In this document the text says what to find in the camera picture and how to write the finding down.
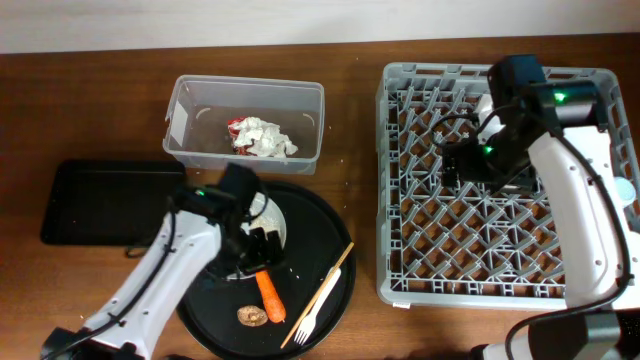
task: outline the orange carrot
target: orange carrot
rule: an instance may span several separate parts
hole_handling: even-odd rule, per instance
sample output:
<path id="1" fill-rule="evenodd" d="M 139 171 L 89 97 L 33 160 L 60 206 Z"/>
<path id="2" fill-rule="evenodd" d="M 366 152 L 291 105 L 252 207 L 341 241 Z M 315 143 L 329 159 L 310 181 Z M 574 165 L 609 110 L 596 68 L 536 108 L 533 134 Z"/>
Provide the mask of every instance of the orange carrot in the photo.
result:
<path id="1" fill-rule="evenodd" d="M 284 321 L 287 312 L 284 310 L 284 305 L 282 301 L 280 301 L 280 297 L 271 282 L 269 274 L 266 271 L 260 271 L 256 274 L 256 280 L 258 281 L 260 294 L 262 294 L 262 302 L 264 303 L 264 309 L 267 311 L 269 320 L 274 323 Z"/>

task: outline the wall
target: wall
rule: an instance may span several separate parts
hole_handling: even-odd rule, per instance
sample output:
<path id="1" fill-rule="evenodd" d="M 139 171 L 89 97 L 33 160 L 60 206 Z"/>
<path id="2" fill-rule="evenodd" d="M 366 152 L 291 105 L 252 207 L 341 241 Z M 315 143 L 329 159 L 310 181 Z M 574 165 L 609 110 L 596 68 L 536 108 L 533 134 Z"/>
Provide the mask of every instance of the wall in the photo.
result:
<path id="1" fill-rule="evenodd" d="M 3 0 L 0 53 L 640 31 L 638 0 Z"/>

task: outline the table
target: table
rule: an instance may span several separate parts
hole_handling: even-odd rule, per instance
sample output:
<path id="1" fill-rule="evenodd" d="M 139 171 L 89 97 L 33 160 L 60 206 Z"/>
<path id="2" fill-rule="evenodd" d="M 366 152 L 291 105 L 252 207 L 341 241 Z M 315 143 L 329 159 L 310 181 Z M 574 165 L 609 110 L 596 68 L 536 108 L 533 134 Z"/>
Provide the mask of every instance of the table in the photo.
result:
<path id="1" fill-rule="evenodd" d="M 33 359 L 54 327 L 78 329 L 134 268 L 122 249 L 51 247 L 39 230 L 56 166 L 67 158 L 169 159 L 161 147 L 176 78 L 215 74 L 316 81 L 326 125 L 314 176 L 268 175 L 305 186 L 341 215 L 358 261 L 355 292 L 333 334 L 305 358 L 437 358 L 499 342 L 519 311 L 394 309 L 375 290 L 375 92 L 394 61 L 490 64 L 535 53 L 550 66 L 613 70 L 640 144 L 640 34 L 194 48 L 0 56 L 0 349 Z M 219 172 L 189 170 L 197 183 Z M 177 316 L 156 358 L 213 355 Z"/>

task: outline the wooden chopstick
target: wooden chopstick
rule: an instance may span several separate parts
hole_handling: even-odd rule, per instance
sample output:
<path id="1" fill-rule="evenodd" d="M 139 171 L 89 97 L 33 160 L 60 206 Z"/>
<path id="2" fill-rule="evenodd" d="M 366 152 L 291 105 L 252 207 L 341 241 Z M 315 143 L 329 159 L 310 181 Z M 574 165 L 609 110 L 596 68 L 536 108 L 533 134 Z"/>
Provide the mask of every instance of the wooden chopstick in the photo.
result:
<path id="1" fill-rule="evenodd" d="M 307 305 L 307 307 L 304 308 L 304 311 L 302 311 L 302 314 L 300 314 L 300 317 L 298 318 L 298 321 L 296 321 L 296 323 L 293 324 L 293 327 L 291 328 L 291 331 L 289 331 L 289 335 L 287 335 L 287 337 L 282 342 L 282 345 L 280 345 L 280 349 L 284 348 L 284 346 L 287 345 L 287 342 L 289 342 L 289 339 L 291 339 L 291 336 L 293 336 L 293 333 L 298 329 L 298 326 L 300 326 L 300 323 L 302 322 L 304 317 L 307 316 L 309 311 L 311 311 L 311 307 L 313 306 L 313 304 L 316 303 L 316 300 L 318 300 L 318 297 L 320 296 L 320 293 L 327 286 L 327 284 L 329 283 L 329 280 L 333 277 L 333 274 L 340 268 L 340 265 L 342 265 L 342 262 L 344 261 L 344 259 L 347 258 L 347 255 L 349 255 L 349 251 L 351 251 L 352 247 L 353 247 L 353 242 L 350 243 L 349 246 L 347 246 L 347 248 L 342 253 L 342 256 L 340 256 L 340 259 L 338 259 L 336 264 L 331 269 L 331 272 L 329 273 L 329 275 L 327 275 L 327 277 L 324 278 L 324 281 L 322 282 L 322 285 L 320 285 L 320 288 L 318 289 L 318 291 L 316 291 L 315 295 L 313 295 L 313 297 L 311 298 L 311 301 L 309 301 L 309 304 Z"/>

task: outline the fork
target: fork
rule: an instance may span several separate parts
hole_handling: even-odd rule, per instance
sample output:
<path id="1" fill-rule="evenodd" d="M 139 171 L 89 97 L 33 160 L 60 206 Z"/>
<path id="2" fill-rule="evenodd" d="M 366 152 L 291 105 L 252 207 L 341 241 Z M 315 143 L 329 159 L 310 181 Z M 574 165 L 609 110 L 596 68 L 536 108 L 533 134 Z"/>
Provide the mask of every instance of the fork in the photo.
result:
<path id="1" fill-rule="evenodd" d="M 294 338 L 294 341 L 298 344 L 304 345 L 304 343 L 309 338 L 309 335 L 311 335 L 313 329 L 316 327 L 316 317 L 318 316 L 318 311 L 320 311 L 322 304 L 325 300 L 327 300 L 329 293 L 331 293 L 331 290 L 338 282 L 340 273 L 340 269 L 336 270 L 336 272 L 333 274 L 333 277 L 331 277 L 331 280 L 329 280 L 329 282 L 327 283 L 327 286 L 322 290 L 322 293 L 318 297 L 318 300 L 316 300 L 316 303 L 313 305 L 311 312 L 309 312 L 304 320 L 302 320 L 302 323 L 300 323 L 300 327 L 298 327 L 296 337 Z"/>

